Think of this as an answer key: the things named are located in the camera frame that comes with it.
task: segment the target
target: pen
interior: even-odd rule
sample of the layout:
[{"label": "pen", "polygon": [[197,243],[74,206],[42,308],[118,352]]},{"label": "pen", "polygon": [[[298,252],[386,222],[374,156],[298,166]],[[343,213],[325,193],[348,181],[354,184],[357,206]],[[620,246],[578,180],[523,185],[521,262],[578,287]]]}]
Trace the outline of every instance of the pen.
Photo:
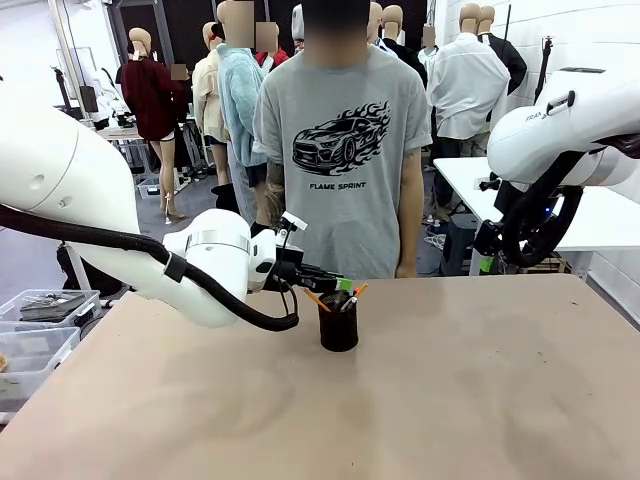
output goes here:
[{"label": "pen", "polygon": [[358,301],[358,297],[351,297],[349,300],[344,302],[344,305],[340,309],[340,313],[345,312],[347,308],[349,308],[349,305],[355,305],[357,301]]},{"label": "pen", "polygon": [[304,293],[309,295],[309,298],[313,300],[315,303],[317,303],[318,306],[322,308],[325,312],[331,313],[331,310],[329,310],[329,307],[327,307],[324,303],[322,303],[322,301],[318,297],[316,297],[313,293],[311,293],[308,288],[304,289]]},{"label": "pen", "polygon": [[360,295],[362,295],[362,293],[367,289],[368,286],[369,284],[365,283],[362,287],[360,287],[360,289],[356,292],[355,297],[360,298]]}]

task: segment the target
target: black cup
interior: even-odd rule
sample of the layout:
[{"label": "black cup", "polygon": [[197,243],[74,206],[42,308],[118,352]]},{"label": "black cup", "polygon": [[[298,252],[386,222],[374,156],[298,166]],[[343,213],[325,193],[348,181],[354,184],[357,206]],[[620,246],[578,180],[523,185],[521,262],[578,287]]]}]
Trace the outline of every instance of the black cup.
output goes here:
[{"label": "black cup", "polygon": [[[323,301],[329,296],[323,295],[320,300]],[[332,352],[346,352],[358,344],[358,304],[357,302],[351,304],[344,312],[340,312],[340,305],[343,304],[344,301],[337,304],[326,303],[330,309],[337,310],[331,312],[318,306],[320,343]]]}]

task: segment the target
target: gray t-shirt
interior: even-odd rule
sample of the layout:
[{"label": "gray t-shirt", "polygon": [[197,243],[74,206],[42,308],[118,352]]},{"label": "gray t-shirt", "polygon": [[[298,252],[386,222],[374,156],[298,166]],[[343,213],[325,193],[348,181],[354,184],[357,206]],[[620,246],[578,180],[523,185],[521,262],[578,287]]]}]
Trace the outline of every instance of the gray t-shirt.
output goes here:
[{"label": "gray t-shirt", "polygon": [[431,143],[427,99],[410,67],[377,48],[347,69],[304,51],[265,78],[254,151],[284,163],[287,211],[309,224],[304,262],[348,278],[393,278],[405,154]]}]

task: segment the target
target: light blue sweater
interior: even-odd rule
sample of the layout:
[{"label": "light blue sweater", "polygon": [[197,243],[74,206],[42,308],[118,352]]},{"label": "light blue sweater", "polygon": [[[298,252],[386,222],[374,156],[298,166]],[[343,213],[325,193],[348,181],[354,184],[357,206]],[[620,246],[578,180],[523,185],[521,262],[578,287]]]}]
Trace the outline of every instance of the light blue sweater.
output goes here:
[{"label": "light blue sweater", "polygon": [[231,135],[233,153],[245,167],[266,163],[266,156],[252,151],[253,115],[264,75],[248,48],[221,43],[216,50],[220,55],[220,108]]}]

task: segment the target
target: beige jacket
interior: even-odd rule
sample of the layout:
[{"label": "beige jacket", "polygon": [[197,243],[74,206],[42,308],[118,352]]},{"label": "beige jacket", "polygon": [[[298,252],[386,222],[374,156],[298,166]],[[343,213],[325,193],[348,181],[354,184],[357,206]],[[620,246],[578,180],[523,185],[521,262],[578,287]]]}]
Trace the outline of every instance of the beige jacket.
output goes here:
[{"label": "beige jacket", "polygon": [[214,49],[200,60],[193,70],[193,110],[196,124],[205,135],[221,142],[229,141],[218,91],[218,64],[220,57]]}]

